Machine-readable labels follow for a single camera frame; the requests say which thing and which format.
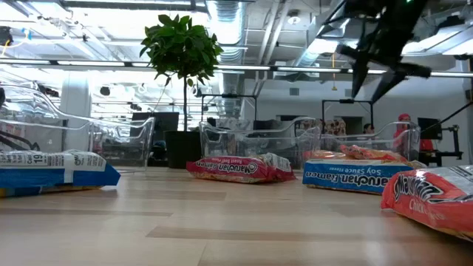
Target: potted plant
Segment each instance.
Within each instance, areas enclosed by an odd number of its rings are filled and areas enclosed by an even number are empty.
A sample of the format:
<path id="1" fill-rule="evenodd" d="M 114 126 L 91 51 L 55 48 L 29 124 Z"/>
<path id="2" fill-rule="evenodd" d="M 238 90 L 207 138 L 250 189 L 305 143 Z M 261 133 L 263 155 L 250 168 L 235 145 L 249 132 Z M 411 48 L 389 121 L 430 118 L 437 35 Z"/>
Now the potted plant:
<path id="1" fill-rule="evenodd" d="M 187 131 L 187 88 L 194 85 L 192 78 L 204 84 L 204 79 L 214 76 L 217 56 L 223 51 L 218 46 L 217 37 L 208 35 L 202 25 L 192 25 L 192 18 L 159 15 L 158 24 L 145 27 L 146 38 L 141 43 L 145 47 L 149 65 L 156 70 L 156 77 L 165 75 L 166 86 L 172 75 L 184 82 L 184 131 L 165 132 L 166 148 L 170 168 L 185 168 L 186 162 L 200 159 L 200 135 Z"/>

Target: black plant pot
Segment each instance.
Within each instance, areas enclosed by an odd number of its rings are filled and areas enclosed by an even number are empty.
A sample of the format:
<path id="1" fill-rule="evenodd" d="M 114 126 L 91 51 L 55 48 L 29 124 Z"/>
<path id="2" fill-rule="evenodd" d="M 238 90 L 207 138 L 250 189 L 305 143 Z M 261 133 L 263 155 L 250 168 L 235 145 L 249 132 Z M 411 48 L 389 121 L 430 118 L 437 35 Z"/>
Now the black plant pot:
<path id="1" fill-rule="evenodd" d="M 202 157 L 199 132 L 164 132 L 169 168 L 186 169 L 187 162 Z"/>

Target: table surface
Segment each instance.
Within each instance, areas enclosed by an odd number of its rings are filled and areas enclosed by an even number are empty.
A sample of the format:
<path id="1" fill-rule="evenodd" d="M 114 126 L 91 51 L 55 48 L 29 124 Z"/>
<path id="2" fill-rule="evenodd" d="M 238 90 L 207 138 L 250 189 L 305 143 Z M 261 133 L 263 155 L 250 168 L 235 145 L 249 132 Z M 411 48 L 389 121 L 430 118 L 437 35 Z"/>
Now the table surface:
<path id="1" fill-rule="evenodd" d="M 0 199 L 6 266 L 472 265 L 473 244 L 380 197 L 150 168 L 97 191 Z"/>

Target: tree trunk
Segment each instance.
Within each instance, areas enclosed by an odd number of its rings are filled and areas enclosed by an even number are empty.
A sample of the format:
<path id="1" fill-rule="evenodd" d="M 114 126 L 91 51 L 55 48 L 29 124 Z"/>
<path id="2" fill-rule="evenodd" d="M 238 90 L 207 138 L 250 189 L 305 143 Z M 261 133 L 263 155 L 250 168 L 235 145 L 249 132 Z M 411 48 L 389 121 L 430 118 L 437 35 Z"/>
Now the tree trunk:
<path id="1" fill-rule="evenodd" d="M 184 132 L 187 131 L 187 77 L 184 77 Z"/>

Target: computer monitor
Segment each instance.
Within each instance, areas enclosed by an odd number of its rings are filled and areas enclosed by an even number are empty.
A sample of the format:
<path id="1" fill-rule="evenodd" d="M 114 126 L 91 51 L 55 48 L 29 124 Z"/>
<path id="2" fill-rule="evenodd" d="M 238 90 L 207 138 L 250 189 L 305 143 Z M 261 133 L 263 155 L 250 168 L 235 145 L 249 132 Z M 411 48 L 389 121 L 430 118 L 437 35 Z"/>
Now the computer monitor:
<path id="1" fill-rule="evenodd" d="M 418 125 L 421 128 L 421 139 L 442 140 L 442 125 L 439 122 L 440 120 L 433 118 L 418 118 Z"/>
<path id="2" fill-rule="evenodd" d="M 153 142 L 164 140 L 164 132 L 176 131 L 179 124 L 178 112 L 135 112 L 132 120 L 146 120 L 154 117 Z"/>

